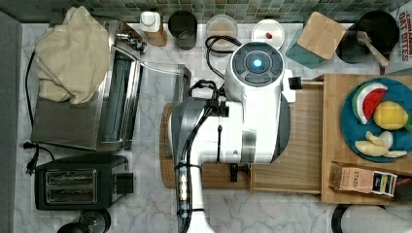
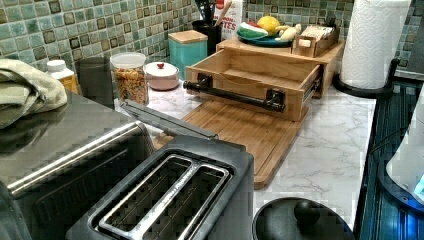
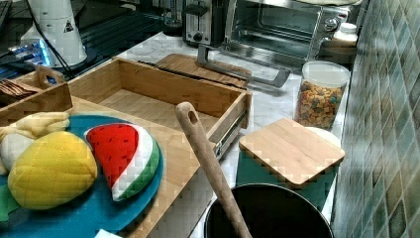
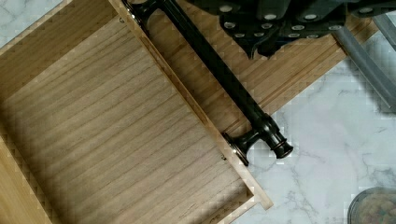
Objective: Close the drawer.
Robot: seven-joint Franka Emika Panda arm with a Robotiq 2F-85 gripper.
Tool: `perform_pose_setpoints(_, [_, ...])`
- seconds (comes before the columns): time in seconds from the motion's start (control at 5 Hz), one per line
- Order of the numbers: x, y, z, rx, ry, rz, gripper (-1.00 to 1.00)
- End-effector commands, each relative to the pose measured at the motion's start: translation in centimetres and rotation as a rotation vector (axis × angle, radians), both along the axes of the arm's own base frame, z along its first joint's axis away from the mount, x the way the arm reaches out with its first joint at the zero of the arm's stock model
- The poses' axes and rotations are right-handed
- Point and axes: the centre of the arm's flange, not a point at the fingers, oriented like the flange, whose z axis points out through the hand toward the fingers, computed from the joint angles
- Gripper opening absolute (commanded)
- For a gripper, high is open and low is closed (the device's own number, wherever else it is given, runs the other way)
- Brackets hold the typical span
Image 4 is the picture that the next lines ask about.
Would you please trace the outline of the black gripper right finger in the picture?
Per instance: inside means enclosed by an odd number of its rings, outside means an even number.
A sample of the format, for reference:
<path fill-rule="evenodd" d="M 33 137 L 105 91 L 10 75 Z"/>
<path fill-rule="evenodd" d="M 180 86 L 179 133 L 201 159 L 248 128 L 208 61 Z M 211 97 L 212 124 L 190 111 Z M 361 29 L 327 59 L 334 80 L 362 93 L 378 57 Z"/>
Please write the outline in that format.
<path fill-rule="evenodd" d="M 347 14 L 369 18 L 395 10 L 395 0 L 258 0 L 258 19 L 269 39 L 258 52 L 271 57 L 298 38 L 319 38 L 341 29 Z"/>

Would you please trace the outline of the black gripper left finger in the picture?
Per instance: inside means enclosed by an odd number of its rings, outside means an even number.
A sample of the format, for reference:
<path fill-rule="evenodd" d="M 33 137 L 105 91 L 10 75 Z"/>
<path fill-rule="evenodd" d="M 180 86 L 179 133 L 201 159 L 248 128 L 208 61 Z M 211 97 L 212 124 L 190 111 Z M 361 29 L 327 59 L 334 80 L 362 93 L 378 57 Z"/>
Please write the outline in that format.
<path fill-rule="evenodd" d="M 246 53 L 271 57 L 279 46 L 282 0 L 187 0 L 219 17 L 219 25 Z"/>

